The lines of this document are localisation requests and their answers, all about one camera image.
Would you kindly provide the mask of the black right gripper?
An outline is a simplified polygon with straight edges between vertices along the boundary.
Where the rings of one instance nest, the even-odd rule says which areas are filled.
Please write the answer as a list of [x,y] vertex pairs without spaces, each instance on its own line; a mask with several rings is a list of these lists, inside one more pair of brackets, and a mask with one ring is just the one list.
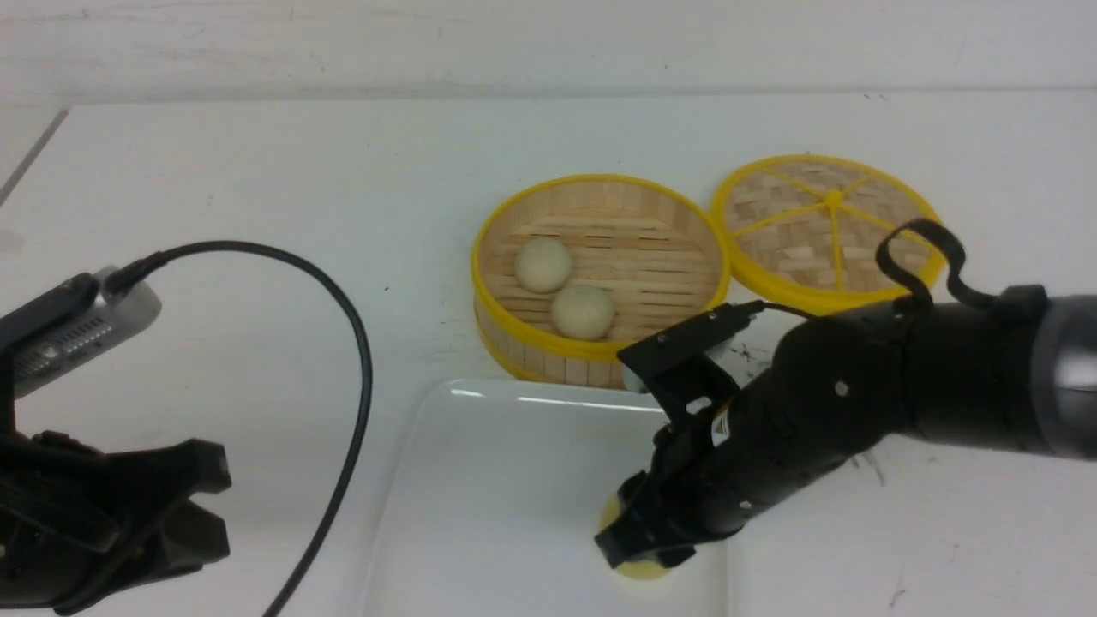
[[884,302],[801,321],[736,386],[702,354],[651,382],[671,417],[651,471],[617,487],[593,543],[615,570],[677,569],[689,542],[740,531],[800,489],[911,425],[904,374],[916,308]]

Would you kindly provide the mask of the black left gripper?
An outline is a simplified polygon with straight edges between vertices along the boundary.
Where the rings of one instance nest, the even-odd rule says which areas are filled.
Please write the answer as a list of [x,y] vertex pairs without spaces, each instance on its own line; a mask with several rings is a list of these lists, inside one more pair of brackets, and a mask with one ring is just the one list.
[[193,501],[231,487],[220,444],[98,452],[66,434],[3,431],[3,610],[86,610],[231,554]]

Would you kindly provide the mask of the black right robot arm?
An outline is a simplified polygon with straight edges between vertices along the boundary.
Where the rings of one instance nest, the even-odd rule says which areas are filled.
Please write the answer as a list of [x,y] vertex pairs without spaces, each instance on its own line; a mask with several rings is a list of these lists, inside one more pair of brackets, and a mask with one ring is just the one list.
[[724,303],[619,352],[668,425],[596,534],[609,566],[680,566],[893,434],[1094,460],[1092,296],[808,316],[737,384],[710,349],[769,306]]

